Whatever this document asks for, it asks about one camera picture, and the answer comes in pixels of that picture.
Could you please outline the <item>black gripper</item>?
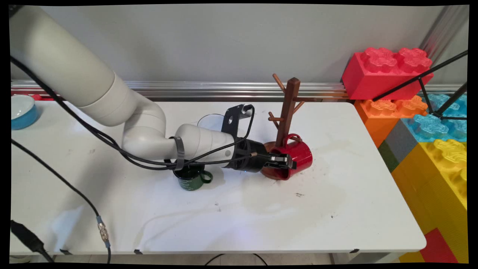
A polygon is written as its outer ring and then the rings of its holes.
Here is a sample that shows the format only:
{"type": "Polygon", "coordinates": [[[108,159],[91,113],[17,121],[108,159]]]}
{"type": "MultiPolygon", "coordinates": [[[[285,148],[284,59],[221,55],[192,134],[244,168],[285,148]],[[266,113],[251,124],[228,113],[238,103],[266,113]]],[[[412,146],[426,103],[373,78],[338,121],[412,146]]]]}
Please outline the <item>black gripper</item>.
{"type": "Polygon", "coordinates": [[[247,157],[228,163],[224,168],[257,173],[268,162],[268,167],[273,169],[295,170],[297,162],[291,155],[278,151],[267,152],[263,143],[245,139],[234,145],[233,159],[247,157]]]}

